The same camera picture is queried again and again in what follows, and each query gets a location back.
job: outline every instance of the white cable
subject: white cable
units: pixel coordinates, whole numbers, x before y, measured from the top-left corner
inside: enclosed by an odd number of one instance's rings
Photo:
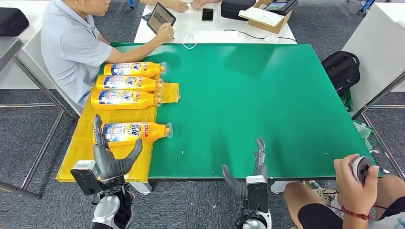
[[[187,37],[187,34],[193,34],[193,35],[196,35],[197,36],[197,40],[195,41],[195,44],[192,46],[192,47],[187,47],[185,44],[184,44],[184,40],[186,39],[186,37]],[[186,48],[186,49],[193,49],[197,44],[198,44],[198,33],[197,32],[195,32],[195,31],[187,31],[185,34],[184,34],[184,37],[183,37],[183,40],[181,41],[181,43],[183,44],[183,46]]]

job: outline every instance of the sneaker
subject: sneaker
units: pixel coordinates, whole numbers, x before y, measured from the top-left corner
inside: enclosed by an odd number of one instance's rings
[[[337,194],[339,193],[338,191],[334,189],[326,189],[322,188],[316,181],[310,180],[310,181],[303,181],[302,182],[304,185],[309,187],[312,191],[314,191],[317,196],[323,201],[325,201],[325,204],[330,205],[330,203],[336,199]]]
[[[311,188],[311,190],[314,191],[333,212],[338,213],[340,211],[341,207],[337,200],[339,192],[337,190],[322,188],[314,180],[303,181],[303,183]]]

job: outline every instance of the green table mat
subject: green table mat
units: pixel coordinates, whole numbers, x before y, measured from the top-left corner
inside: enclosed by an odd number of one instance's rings
[[[181,94],[158,109],[174,137],[155,142],[149,178],[221,178],[222,164],[244,178],[258,137],[270,178],[331,178],[333,159],[370,156],[310,45],[167,44],[145,61],[166,62]]]

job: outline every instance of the smartphone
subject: smartphone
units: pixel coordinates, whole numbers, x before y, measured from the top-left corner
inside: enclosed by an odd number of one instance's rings
[[[214,9],[204,8],[202,10],[202,20],[203,21],[213,21]]]
[[[152,15],[152,12],[150,12],[148,14],[145,14],[145,15],[142,16],[142,19],[145,20],[145,21],[149,21],[149,18],[150,18],[151,15]]]

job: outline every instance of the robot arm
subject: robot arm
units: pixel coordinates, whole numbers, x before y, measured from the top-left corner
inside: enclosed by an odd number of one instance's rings
[[[96,114],[93,121],[94,139],[96,141],[93,146],[93,154],[94,160],[100,168],[100,178],[106,180],[127,174],[142,151],[142,139],[136,140],[134,148],[127,157],[116,160],[108,148],[105,136],[102,134],[101,124],[101,118]]]
[[[90,229],[127,229],[132,222],[131,204],[134,195],[124,180],[142,151],[142,140],[124,159],[117,160],[108,148],[97,114],[93,121],[95,161],[78,161],[71,173],[85,195],[94,196],[97,204]]]
[[[245,182],[236,180],[229,172],[228,166],[222,165],[225,181],[236,196],[244,200],[241,217],[235,222],[238,229],[271,229],[267,199],[266,146],[262,138],[256,139],[256,144],[253,176],[247,176]]]

